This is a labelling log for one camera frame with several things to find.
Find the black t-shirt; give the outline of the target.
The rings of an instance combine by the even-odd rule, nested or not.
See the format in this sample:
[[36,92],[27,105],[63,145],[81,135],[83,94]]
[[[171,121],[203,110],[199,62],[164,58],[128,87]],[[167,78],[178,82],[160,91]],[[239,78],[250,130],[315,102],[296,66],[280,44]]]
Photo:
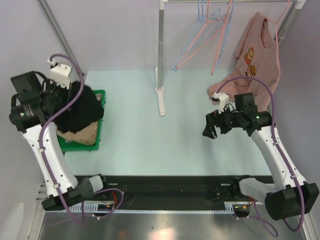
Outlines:
[[[62,109],[69,103],[78,93],[81,83],[75,81],[71,84],[71,90],[57,87],[53,93],[58,99],[58,106],[55,112]],[[54,123],[57,129],[62,133],[77,133],[88,127],[91,123],[99,121],[104,116],[104,108],[93,90],[84,85],[79,98],[73,103],[70,109],[67,109],[58,117]]]

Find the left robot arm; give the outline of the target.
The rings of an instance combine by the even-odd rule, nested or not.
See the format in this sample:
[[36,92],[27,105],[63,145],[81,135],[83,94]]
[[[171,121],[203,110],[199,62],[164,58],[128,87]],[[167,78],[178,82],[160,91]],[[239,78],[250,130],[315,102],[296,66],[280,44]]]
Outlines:
[[56,125],[50,119],[60,108],[61,88],[41,72],[30,71],[12,77],[16,94],[11,98],[10,122],[30,145],[43,174],[46,211],[61,211],[96,196],[105,200],[111,188],[102,174],[82,181],[71,173],[59,145]]

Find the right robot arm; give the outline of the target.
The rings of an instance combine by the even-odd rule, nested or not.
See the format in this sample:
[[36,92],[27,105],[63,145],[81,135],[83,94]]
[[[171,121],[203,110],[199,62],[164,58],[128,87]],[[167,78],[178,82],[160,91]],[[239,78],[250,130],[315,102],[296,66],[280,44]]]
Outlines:
[[234,109],[228,106],[229,96],[225,93],[214,93],[212,100],[218,103],[218,109],[205,116],[202,135],[216,139],[216,128],[221,134],[243,129],[260,150],[274,183],[271,187],[250,175],[235,177],[231,196],[237,201],[248,196],[261,202],[275,221],[308,214],[320,190],[315,183],[308,183],[294,166],[278,130],[272,127],[271,114],[258,110],[252,93],[236,95]]

